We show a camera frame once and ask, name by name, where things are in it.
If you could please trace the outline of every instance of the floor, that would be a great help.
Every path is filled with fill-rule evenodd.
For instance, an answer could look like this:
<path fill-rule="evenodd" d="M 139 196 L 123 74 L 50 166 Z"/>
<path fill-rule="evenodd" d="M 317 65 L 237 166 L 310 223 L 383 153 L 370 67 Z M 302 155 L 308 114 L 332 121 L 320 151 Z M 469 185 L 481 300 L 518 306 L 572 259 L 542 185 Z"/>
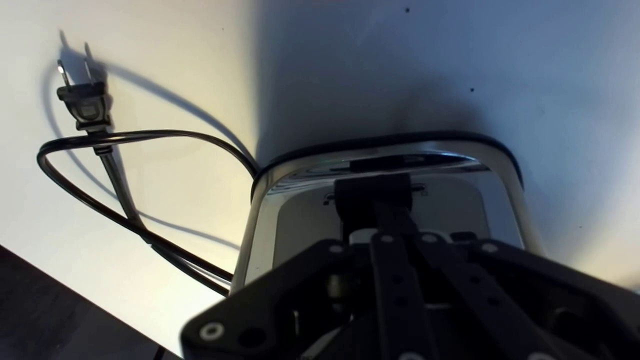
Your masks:
<path fill-rule="evenodd" d="M 0 245 L 2 360 L 176 360 Z"/>

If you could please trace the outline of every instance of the black mechanical part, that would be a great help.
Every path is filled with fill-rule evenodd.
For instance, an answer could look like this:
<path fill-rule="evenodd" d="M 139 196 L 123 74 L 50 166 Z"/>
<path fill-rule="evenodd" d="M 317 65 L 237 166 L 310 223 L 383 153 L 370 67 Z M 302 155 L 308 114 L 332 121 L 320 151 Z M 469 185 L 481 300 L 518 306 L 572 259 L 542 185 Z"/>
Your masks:
<path fill-rule="evenodd" d="M 186 358 L 300 358 L 332 330 L 314 358 L 640 358 L 636 294 L 502 242 L 420 233 L 407 191 L 403 175 L 338 182 L 343 221 L 378 228 L 370 242 L 317 242 L 241 288 L 185 328 Z"/>

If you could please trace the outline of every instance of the screw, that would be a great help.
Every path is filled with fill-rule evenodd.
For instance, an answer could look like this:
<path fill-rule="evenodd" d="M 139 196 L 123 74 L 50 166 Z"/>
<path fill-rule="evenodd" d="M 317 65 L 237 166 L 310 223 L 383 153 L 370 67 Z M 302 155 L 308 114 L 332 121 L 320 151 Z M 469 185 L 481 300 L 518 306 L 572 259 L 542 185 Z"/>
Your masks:
<path fill-rule="evenodd" d="M 343 247 L 343 245 L 338 245 L 338 243 L 334 243 L 334 245 L 329 245 L 329 252 L 332 252 L 332 253 L 343 253 L 343 252 L 344 252 L 344 247 Z"/>
<path fill-rule="evenodd" d="M 498 245 L 494 245 L 494 243 L 485 243 L 485 245 L 483 245 L 483 252 L 497 253 L 497 252 L 498 252 Z"/>
<path fill-rule="evenodd" d="M 423 353 L 403 352 L 399 360 L 425 360 Z"/>
<path fill-rule="evenodd" d="M 526 360 L 556 360 L 556 358 L 544 352 L 532 352 Z"/>
<path fill-rule="evenodd" d="M 215 342 L 222 337 L 224 325 L 220 322 L 208 322 L 206 325 L 201 328 L 201 337 L 206 342 Z"/>
<path fill-rule="evenodd" d="M 437 235 L 432 232 L 425 232 L 420 238 L 423 238 L 423 242 L 428 242 L 428 243 L 434 243 L 441 240 L 441 235 Z"/>

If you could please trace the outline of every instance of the black cable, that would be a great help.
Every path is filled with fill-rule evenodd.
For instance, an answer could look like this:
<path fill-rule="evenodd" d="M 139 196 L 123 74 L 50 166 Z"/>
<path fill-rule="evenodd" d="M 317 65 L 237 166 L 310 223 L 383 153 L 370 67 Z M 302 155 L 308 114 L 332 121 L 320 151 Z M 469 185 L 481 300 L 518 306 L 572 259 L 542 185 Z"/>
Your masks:
<path fill-rule="evenodd" d="M 124 218 L 119 212 L 110 210 L 108 205 L 105 205 L 102 202 L 98 202 L 97 197 L 89 196 L 87 191 L 82 191 L 78 185 L 75 185 L 66 175 L 62 175 L 50 161 L 49 161 L 49 153 L 52 151 L 62 151 L 62 149 L 76 149 L 76 148 L 97 148 L 97 145 L 114 145 L 114 144 L 130 144 L 130 142 L 144 142 L 144 139 L 156 139 L 156 137 L 198 137 L 210 144 L 217 144 L 218 148 L 227 149 L 229 153 L 232 153 L 237 160 L 241 160 L 241 164 L 255 175 L 257 174 L 257 164 L 246 158 L 242 151 L 238 151 L 234 145 L 227 144 L 224 139 L 218 139 L 215 136 L 208 134 L 198 134 L 198 131 L 186 131 L 186 129 L 146 129 L 146 131 L 120 131 L 120 134 L 100 134 L 100 136 L 78 136 L 78 137 L 61 137 L 61 139 L 52 139 L 46 142 L 41 151 L 39 151 L 39 166 L 42 167 L 42 171 L 46 175 L 50 175 L 61 187 L 65 187 L 68 194 L 72 194 L 75 197 L 78 197 L 80 202 L 84 202 L 87 205 L 94 207 L 97 212 L 100 212 L 102 215 L 114 219 L 116 223 L 136 232 L 139 235 L 142 235 L 146 242 L 152 243 L 154 250 L 161 252 L 163 257 L 168 257 L 175 266 L 179 266 L 181 269 L 186 269 L 188 274 L 194 274 L 192 268 L 186 268 L 186 262 L 196 263 L 198 268 L 202 268 L 205 272 L 210 272 L 222 280 L 232 280 L 232 274 L 229 274 L 227 269 L 208 263 L 206 259 L 198 257 L 192 252 L 186 252 L 185 247 L 165 240 L 163 235 L 151 232 L 144 228 L 144 223 L 136 223 L 136 219 Z"/>
<path fill-rule="evenodd" d="M 163 345 L 156 347 L 154 360 L 163 360 L 166 350 Z"/>
<path fill-rule="evenodd" d="M 107 153 L 100 153 L 102 166 L 105 166 L 105 169 L 107 169 L 107 174 L 108 174 L 108 177 L 110 177 L 110 182 L 112 182 L 112 187 L 114 187 L 114 191 L 116 191 L 116 197 L 119 197 L 119 202 L 120 202 L 127 218 L 128 218 L 130 221 L 146 228 L 144 221 L 142 221 L 142 218 L 141 218 L 141 214 L 139 214 L 139 210 L 136 210 L 135 197 L 132 197 L 132 194 L 130 194 L 130 189 L 128 189 L 128 185 L 127 185 L 127 177 L 124 177 L 124 174 L 123 174 L 123 167 L 120 167 L 119 161 L 116 161 L 114 149 L 112 149 L 112 151 L 107 151 Z M 222 296 L 229 294 L 229 289 L 218 284 L 218 281 L 230 284 L 229 280 L 217 277 L 217 281 L 212 281 L 212 280 L 206 277 L 205 274 L 194 272 L 192 266 L 186 263 L 186 262 L 185 262 L 183 257 L 179 257 L 176 253 L 166 252 L 166 250 L 163 250 L 163 247 L 154 247 L 154 250 L 156 250 L 165 259 L 168 259 L 173 266 L 181 268 L 183 272 L 186 272 L 188 275 L 192 275 L 194 280 L 198 280 L 201 284 L 205 284 L 206 288 L 210 288 L 210 289 L 215 289 L 215 292 L 218 292 L 218 294 L 222 294 Z"/>

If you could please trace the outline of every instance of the white wall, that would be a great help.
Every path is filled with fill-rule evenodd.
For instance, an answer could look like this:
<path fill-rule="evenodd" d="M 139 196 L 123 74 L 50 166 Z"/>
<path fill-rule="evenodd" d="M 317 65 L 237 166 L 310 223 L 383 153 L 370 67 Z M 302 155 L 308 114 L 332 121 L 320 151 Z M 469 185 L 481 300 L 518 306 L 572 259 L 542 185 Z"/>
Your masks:
<path fill-rule="evenodd" d="M 638 2 L 597 0 L 5 0 L 0 242 L 173 350 L 185 320 L 217 300 L 39 171 L 52 121 L 75 134 L 54 99 L 65 29 L 110 65 L 119 129 L 217 134 L 205 121 L 217 118 L 263 161 L 375 134 L 497 136 L 522 161 L 550 255 L 638 284 L 638 20 Z M 238 243 L 250 184 L 241 166 L 194 144 L 136 145 L 124 160 L 142 210 Z M 230 245 L 163 233 L 234 263 Z"/>

